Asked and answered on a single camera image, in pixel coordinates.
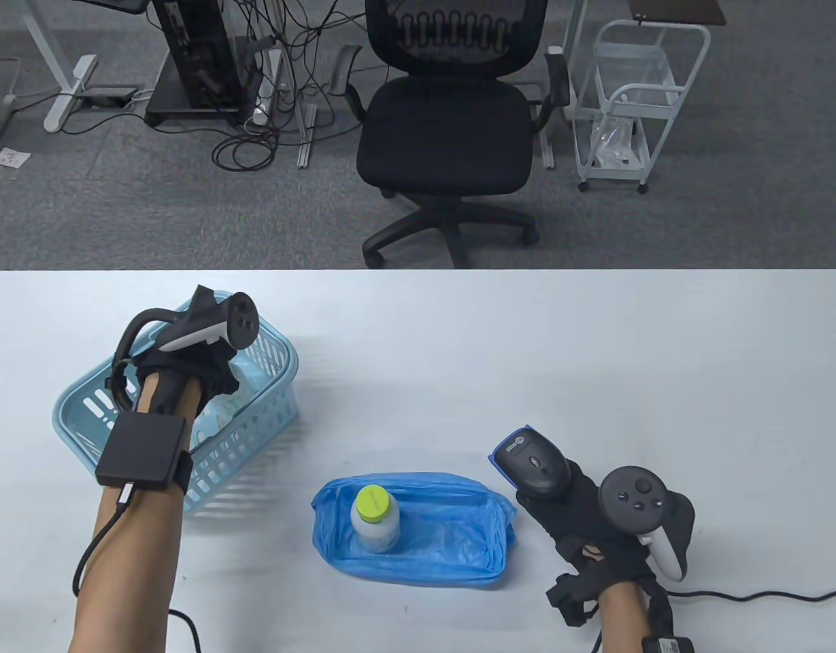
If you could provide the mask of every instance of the bottle cap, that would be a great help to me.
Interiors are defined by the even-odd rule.
[[[358,492],[356,507],[364,522],[377,524],[390,513],[390,495],[380,485],[367,485]]]

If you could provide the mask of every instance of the forearm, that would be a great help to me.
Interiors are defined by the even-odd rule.
[[[138,410],[148,410],[156,386],[157,375],[151,374]],[[199,400],[200,385],[191,380],[179,405],[187,423],[184,447],[190,442]],[[115,513],[120,492],[104,489],[95,533]],[[184,495],[175,485],[163,492],[137,491],[88,561],[70,653],[163,653],[183,502]]]
[[[599,614],[604,653],[641,653],[641,640],[650,637],[650,626],[637,584],[620,582],[602,592]]]

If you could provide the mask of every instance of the blue plastic bag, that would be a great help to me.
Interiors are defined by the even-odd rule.
[[[365,485],[399,502],[399,543],[368,553],[352,528],[352,503]],[[372,473],[330,481],[312,499],[312,543],[346,574],[405,585],[486,587],[505,571],[517,509],[481,483],[451,473]]]

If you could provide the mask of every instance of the white cart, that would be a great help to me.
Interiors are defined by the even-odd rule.
[[[659,33],[653,44],[628,44],[607,40],[607,32],[616,27],[631,27],[633,30],[655,28]],[[684,85],[675,81],[669,57],[666,56],[663,47],[666,34],[672,30],[697,31],[703,38],[703,46]],[[592,60],[577,95],[574,110],[573,140],[580,177],[578,190],[588,190],[588,180],[600,178],[638,181],[638,192],[644,194],[648,191],[650,172],[663,150],[684,100],[687,99],[692,81],[701,68],[710,44],[711,33],[704,25],[616,20],[602,27],[596,35],[592,47]],[[591,80],[596,85],[599,105],[592,108],[584,106],[586,88]],[[593,137],[592,134],[606,134],[611,121],[617,118],[631,119],[631,148],[635,158],[632,161],[623,161],[619,165],[608,166],[597,156],[601,139]],[[666,121],[666,127],[653,152],[648,146],[642,124],[644,118]],[[591,136],[586,142],[583,136],[579,136],[579,122],[589,122]],[[588,156],[582,158],[582,152],[588,152]]]

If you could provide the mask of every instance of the blue plastic basket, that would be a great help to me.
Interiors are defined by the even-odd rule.
[[[230,297],[229,292],[215,292],[218,302]],[[178,308],[184,311],[188,303]],[[142,351],[154,342],[166,324],[157,324],[141,333],[133,352]],[[216,492],[252,460],[285,426],[297,416],[297,402],[291,382],[297,374],[297,352],[293,345],[263,318],[257,340],[248,349],[235,355],[234,363],[250,371],[252,379],[262,379],[254,398],[244,405],[232,420],[215,435],[204,435],[194,423],[191,433],[191,456],[194,472],[184,510],[191,512],[209,501]],[[109,361],[73,383],[59,397],[52,413],[54,430],[67,447],[94,473],[100,454],[110,437],[118,412],[103,382],[110,375]],[[137,376],[128,366],[128,393],[137,396]]]

